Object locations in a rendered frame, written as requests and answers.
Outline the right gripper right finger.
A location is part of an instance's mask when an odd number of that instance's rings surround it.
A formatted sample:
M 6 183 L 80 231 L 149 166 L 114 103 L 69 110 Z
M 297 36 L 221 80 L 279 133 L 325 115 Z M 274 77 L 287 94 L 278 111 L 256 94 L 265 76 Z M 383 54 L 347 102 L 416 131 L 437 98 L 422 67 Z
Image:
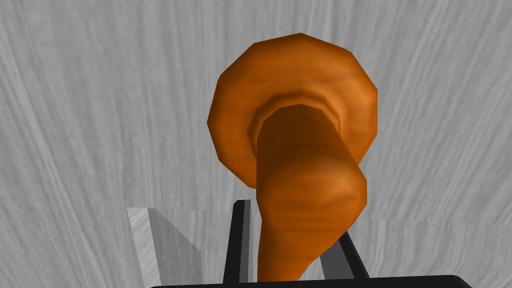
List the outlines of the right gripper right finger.
M 370 276 L 348 232 L 320 255 L 324 279 L 368 279 Z

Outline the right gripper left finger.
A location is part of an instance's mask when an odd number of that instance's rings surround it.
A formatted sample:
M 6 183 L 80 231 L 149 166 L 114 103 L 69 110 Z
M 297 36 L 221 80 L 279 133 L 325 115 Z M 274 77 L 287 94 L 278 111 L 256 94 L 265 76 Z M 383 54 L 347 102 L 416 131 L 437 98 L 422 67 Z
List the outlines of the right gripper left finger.
M 252 281 L 252 213 L 251 200 L 233 204 L 229 238 L 223 271 L 223 284 Z

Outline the orange wooden door handle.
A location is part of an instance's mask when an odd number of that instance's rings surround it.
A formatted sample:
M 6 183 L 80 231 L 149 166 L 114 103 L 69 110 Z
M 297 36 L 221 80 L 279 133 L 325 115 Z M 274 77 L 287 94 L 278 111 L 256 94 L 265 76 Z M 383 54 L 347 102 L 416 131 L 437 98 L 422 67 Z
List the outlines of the orange wooden door handle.
M 359 165 L 378 132 L 376 86 L 332 43 L 255 42 L 219 76 L 207 126 L 219 161 L 256 191 L 257 280 L 298 280 L 367 204 Z

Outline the grey wooden door leaf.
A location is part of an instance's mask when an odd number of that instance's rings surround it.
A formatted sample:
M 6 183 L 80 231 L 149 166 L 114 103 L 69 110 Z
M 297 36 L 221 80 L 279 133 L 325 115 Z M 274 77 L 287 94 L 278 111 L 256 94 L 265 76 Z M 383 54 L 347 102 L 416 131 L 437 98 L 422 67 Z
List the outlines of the grey wooden door leaf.
M 218 77 L 304 33 L 378 89 L 350 236 L 372 277 L 512 288 L 512 0 L 0 0 L 0 288 L 149 288 L 128 208 L 170 222 L 178 282 L 223 279 Z

